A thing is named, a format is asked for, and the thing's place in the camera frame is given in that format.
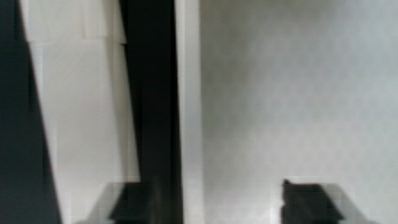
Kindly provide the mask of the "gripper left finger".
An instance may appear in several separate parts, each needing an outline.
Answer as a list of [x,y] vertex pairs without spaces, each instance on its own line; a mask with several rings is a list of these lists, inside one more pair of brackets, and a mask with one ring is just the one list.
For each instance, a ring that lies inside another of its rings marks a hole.
[[180,213],[156,182],[104,186],[86,218],[76,224],[180,224]]

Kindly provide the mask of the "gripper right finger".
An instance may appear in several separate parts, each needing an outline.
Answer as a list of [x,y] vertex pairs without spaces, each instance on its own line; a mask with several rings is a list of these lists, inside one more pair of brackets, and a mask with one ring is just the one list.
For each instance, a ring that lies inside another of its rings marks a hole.
[[335,184],[282,181],[280,224],[367,224]]

